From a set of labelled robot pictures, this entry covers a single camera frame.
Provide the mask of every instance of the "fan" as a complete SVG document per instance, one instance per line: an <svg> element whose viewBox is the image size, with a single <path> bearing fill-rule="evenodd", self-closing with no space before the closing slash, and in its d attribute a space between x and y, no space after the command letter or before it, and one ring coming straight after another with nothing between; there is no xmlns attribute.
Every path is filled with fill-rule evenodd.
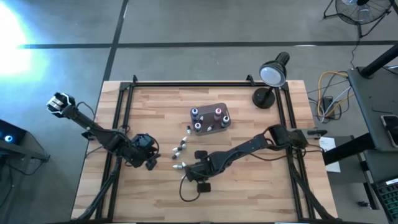
<svg viewBox="0 0 398 224"><path fill-rule="evenodd" d="M336 14L326 15L327 10L336 1ZM390 13L390 8L394 0L331 0L323 18L338 16L344 22L358 27L359 38L368 35L379 22ZM362 34L361 25L369 24L378 20L370 30Z"/></svg>

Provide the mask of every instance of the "wooden table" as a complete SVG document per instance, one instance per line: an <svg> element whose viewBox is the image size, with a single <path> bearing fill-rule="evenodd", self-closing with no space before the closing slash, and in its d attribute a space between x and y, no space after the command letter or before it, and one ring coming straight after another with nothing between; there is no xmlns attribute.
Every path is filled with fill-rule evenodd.
<svg viewBox="0 0 398 224"><path fill-rule="evenodd" d="M98 103L96 122L111 128L120 82L104 82ZM303 81L289 81L290 95L298 128L313 128L313 117ZM195 202L183 202L178 195L182 170L174 164L193 164L196 150L227 151L251 139L266 127L279 124L277 105L256 108L251 97L255 87L135 87L130 111L129 137L149 133L158 140L162 155L153 171L122 166L114 222L273 222L297 221L286 159L264 162L246 156L235 161L220 175L210 178L212 190ZM287 125L289 116L282 96ZM187 135L190 108L226 103L232 124L227 131L208 136L188 137L187 150L176 161L172 149ZM91 142L88 151L98 147ZM257 151L258 156L273 158L285 151ZM85 160L72 217L78 217L98 193L103 175L105 150L96 151ZM305 158L310 188L328 212L337 217L328 176L320 152ZM304 214L307 207L300 192ZM107 201L104 211L108 211ZM197 195L196 183L185 181L185 198Z"/></svg>

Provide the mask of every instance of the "lamp base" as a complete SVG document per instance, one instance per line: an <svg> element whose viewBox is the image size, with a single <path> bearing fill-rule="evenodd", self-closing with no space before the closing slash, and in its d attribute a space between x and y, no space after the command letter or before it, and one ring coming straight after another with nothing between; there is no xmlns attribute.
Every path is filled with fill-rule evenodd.
<svg viewBox="0 0 398 224"><path fill-rule="evenodd" d="M275 102L275 94L273 92L268 92L267 88L258 88L253 93L253 103L262 109L270 108Z"/></svg>

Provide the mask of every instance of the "dark tray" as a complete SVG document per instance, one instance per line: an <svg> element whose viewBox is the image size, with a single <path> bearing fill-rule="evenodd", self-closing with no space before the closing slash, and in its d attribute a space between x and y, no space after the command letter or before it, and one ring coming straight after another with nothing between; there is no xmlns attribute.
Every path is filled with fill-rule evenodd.
<svg viewBox="0 0 398 224"><path fill-rule="evenodd" d="M222 110L222 112L221 112L221 118L218 121L215 121L214 115L215 115L215 111L217 108L220 108ZM216 103L213 105L196 107L196 109L198 109L198 119L201 116L203 116L201 130L196 131L195 123L197 123L197 121L193 120L193 116L191 113L192 109L194 109L194 108L191 108L189 111L190 116L191 116L191 122L192 122L192 131L194 133L196 133L196 135L198 135L198 136L202 136L202 135L206 135L206 134L214 134L214 133L218 133L221 131L225 131L231 125L232 119L231 119L231 116L229 115L228 108L226 107L225 103ZM222 122L224 116L229 117L229 123L227 124L227 126L225 128L221 127L221 122ZM214 124L213 129L211 131L207 131L207 128L211 124Z"/></svg>

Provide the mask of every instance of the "concrete floor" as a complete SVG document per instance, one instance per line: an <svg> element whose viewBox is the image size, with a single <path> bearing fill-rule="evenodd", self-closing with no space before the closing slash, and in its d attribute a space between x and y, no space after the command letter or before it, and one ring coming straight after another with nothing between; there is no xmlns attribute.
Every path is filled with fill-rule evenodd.
<svg viewBox="0 0 398 224"><path fill-rule="evenodd" d="M17 44L111 44L122 0L0 1L0 119L29 130L51 160L26 177L11 223L48 223L70 218L87 141L75 123L57 119L45 104L56 91L96 107L110 49L24 49ZM137 42L312 42L355 41L356 28L339 18L322 20L328 0L139 0L130 1L120 43ZM397 40L393 11L359 46L354 64L363 66L386 51L385 40ZM118 49L110 80L242 80L257 77L259 66L281 51L290 54L289 80L304 80L317 89L324 71L351 68L353 45L323 47L207 47ZM343 78L337 77L334 82ZM337 96L348 82L333 86ZM309 94L316 98L316 92ZM87 115L90 112L84 107ZM359 136L366 130L355 98L339 121L316 126L330 136ZM331 183L339 217L348 221L385 223L382 211L358 208L366 200L362 185Z"/></svg>

